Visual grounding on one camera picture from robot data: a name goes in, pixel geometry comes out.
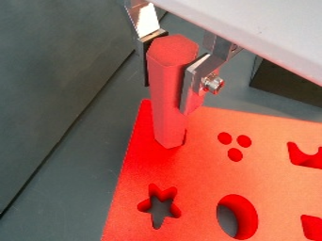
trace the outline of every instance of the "white panel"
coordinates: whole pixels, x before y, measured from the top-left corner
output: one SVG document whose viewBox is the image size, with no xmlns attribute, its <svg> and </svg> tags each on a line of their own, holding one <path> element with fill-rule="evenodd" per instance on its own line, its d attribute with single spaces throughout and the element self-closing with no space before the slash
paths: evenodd
<svg viewBox="0 0 322 241">
<path fill-rule="evenodd" d="M 148 0 L 322 86 L 321 0 Z"/>
</svg>

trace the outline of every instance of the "gray table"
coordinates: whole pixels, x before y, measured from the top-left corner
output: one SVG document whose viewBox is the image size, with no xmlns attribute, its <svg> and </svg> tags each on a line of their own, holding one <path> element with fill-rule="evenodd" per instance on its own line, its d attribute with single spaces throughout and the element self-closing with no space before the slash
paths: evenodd
<svg viewBox="0 0 322 241">
<path fill-rule="evenodd" d="M 202 42 L 202 29 L 178 17 L 168 14 L 162 25 Z M 321 108 L 247 86 L 252 62 L 243 51 L 226 64 L 226 89 L 204 105 L 322 122 Z M 139 103 L 148 98 L 138 65 L 131 55 L 0 220 L 0 240 L 99 240 Z"/>
</svg>

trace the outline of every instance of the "gray surface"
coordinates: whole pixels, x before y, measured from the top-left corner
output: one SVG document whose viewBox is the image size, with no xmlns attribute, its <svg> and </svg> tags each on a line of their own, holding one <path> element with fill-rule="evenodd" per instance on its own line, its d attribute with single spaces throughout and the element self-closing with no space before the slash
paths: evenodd
<svg viewBox="0 0 322 241">
<path fill-rule="evenodd" d="M 236 235 L 238 232 L 238 219 L 234 212 L 223 205 L 216 207 L 216 219 L 222 229 L 226 234 L 231 237 Z"/>
<path fill-rule="evenodd" d="M 0 3 L 0 213 L 132 51 L 115 0 Z"/>
<path fill-rule="evenodd" d="M 171 15 L 163 28 L 203 38 Z M 224 66 L 226 89 L 206 97 L 206 105 L 322 122 L 319 108 L 247 87 L 252 61 L 243 51 Z M 139 102 L 148 96 L 138 64 L 132 56 L 0 220 L 1 240 L 99 240 Z"/>
</svg>

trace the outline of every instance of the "red foam board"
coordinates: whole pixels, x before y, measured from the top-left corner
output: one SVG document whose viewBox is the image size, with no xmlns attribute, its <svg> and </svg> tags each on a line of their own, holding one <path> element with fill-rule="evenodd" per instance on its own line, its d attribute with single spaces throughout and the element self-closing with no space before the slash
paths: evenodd
<svg viewBox="0 0 322 241">
<path fill-rule="evenodd" d="M 184 144 L 164 149 L 144 101 L 101 241 L 322 240 L 321 147 L 321 123 L 200 107 Z M 174 200 L 158 229 L 152 196 Z M 238 218 L 235 237 L 219 225 L 219 204 Z"/>
</svg>

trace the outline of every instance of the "small round hole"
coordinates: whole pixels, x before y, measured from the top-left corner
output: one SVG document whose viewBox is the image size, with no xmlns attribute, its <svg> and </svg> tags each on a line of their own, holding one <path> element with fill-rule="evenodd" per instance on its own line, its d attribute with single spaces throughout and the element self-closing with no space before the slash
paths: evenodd
<svg viewBox="0 0 322 241">
<path fill-rule="evenodd" d="M 220 212 L 226 212 L 226 224 L 223 217 L 219 216 Z M 235 239 L 244 240 L 255 235 L 258 229 L 256 211 L 250 201 L 242 196 L 231 194 L 220 199 L 216 207 L 216 218 L 223 231 Z"/>
<path fill-rule="evenodd" d="M 232 141 L 232 137 L 228 133 L 222 132 L 218 134 L 218 140 L 222 142 L 222 144 L 228 145 Z"/>
<path fill-rule="evenodd" d="M 239 162 L 243 159 L 243 153 L 236 148 L 231 148 L 227 151 L 227 157 L 232 162 Z"/>
<path fill-rule="evenodd" d="M 244 148 L 248 148 L 251 146 L 251 139 L 244 135 L 238 136 L 236 142 Z"/>
</svg>

